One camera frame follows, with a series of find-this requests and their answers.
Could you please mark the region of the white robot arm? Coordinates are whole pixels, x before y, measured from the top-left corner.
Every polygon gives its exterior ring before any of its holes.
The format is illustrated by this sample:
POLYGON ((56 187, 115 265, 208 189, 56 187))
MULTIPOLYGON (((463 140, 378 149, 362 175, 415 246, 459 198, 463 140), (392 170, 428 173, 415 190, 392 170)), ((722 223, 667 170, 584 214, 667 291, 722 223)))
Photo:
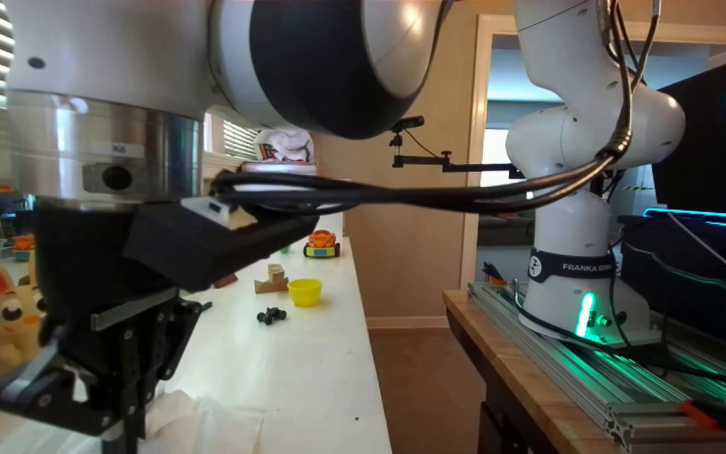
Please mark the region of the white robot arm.
MULTIPOLYGON (((0 411, 133 454, 196 291, 372 196, 300 173, 204 184, 204 114, 378 136, 424 87, 450 1, 5 0, 13 161, 37 198, 48 317, 37 354, 0 378, 0 411)), ((599 179, 667 156, 686 116, 627 59, 617 0, 515 0, 515 21, 530 77, 559 97, 509 130, 520 180, 407 198, 532 211, 522 322, 596 348, 652 342, 648 301, 615 276, 599 179)))

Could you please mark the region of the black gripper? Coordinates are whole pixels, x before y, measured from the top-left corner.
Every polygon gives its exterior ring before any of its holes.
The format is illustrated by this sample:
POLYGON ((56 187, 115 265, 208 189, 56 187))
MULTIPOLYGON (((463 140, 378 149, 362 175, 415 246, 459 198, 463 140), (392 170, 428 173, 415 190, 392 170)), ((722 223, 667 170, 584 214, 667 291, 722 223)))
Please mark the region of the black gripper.
POLYGON ((144 407, 173 376, 198 301, 123 255, 128 211, 39 206, 37 281, 48 304, 32 361, 0 378, 0 407, 102 433, 101 454, 139 454, 144 407))

